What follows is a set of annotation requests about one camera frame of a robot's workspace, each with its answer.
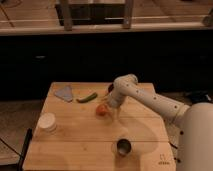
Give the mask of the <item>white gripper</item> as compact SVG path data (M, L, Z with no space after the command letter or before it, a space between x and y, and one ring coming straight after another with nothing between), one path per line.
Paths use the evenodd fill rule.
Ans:
M114 119L118 120L121 113L121 105L124 103L126 96L118 92L117 90L112 90L108 97L107 103L113 109Z

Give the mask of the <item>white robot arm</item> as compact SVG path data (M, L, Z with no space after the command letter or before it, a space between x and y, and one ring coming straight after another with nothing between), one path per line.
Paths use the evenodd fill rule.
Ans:
M129 96L180 129L176 171L213 171L213 104L187 105L138 86L134 74L117 77L107 103L119 108Z

